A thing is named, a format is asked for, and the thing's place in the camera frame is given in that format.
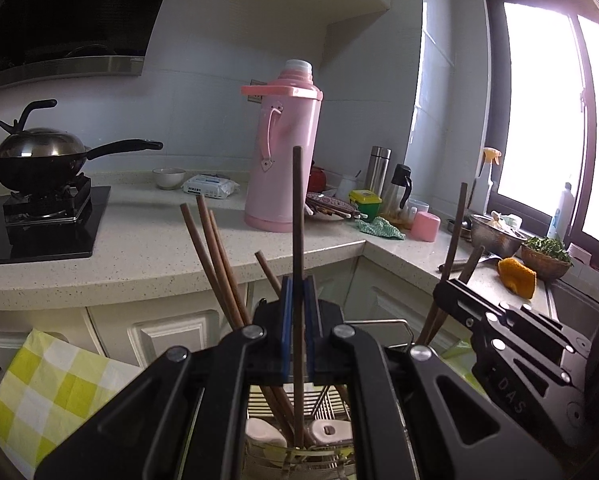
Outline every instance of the kitchen sink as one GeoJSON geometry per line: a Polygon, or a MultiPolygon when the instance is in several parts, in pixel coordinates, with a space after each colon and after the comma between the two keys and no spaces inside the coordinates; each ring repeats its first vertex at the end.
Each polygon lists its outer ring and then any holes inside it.
{"type": "Polygon", "coordinates": [[[592,339],[599,325],[599,303],[567,283],[550,285],[559,321],[592,339]]]}

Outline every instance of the window frame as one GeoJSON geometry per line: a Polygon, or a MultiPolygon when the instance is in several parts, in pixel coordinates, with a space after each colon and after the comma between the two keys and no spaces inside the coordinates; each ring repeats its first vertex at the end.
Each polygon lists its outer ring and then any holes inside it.
{"type": "MultiPolygon", "coordinates": [[[[555,10],[570,17],[582,69],[582,105],[585,116],[582,171],[577,196],[575,197],[575,211],[571,220],[571,228],[566,234],[565,242],[572,241],[589,251],[593,255],[591,262],[599,267],[599,240],[582,231],[595,172],[597,119],[593,71],[578,18],[578,16],[583,16],[599,24],[599,11],[591,0],[486,0],[491,42],[491,94],[486,125],[486,146],[500,150],[504,163],[511,117],[512,82],[511,46],[504,10],[505,3],[555,10]]],[[[493,181],[499,183],[501,176],[502,166],[493,166],[493,181]]],[[[522,227],[525,230],[536,235],[546,236],[551,216],[501,195],[497,191],[497,186],[493,186],[488,202],[488,210],[516,214],[523,220],[522,227]]]]}

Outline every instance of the green container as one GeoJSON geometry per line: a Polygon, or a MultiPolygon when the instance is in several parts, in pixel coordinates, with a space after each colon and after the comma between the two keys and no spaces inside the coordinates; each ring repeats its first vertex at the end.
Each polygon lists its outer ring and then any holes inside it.
{"type": "Polygon", "coordinates": [[[349,193],[348,198],[361,213],[369,216],[365,219],[366,222],[372,222],[375,219],[379,212],[379,206],[381,206],[381,199],[375,193],[368,189],[354,189],[349,193]]]}

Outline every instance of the yellow spray nozzle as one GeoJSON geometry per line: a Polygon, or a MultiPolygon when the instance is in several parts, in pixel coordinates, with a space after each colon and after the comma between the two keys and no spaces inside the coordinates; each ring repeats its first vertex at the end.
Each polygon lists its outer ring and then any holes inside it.
{"type": "Polygon", "coordinates": [[[502,152],[500,152],[500,150],[496,150],[494,148],[484,148],[484,164],[495,161],[495,163],[499,166],[499,158],[501,156],[502,152]]]}

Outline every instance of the white bowl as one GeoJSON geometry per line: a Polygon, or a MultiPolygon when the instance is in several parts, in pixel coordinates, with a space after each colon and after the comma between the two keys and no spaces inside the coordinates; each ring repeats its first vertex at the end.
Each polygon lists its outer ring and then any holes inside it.
{"type": "Polygon", "coordinates": [[[156,168],[153,177],[159,189],[176,189],[182,185],[186,172],[179,168],[156,168]]]}

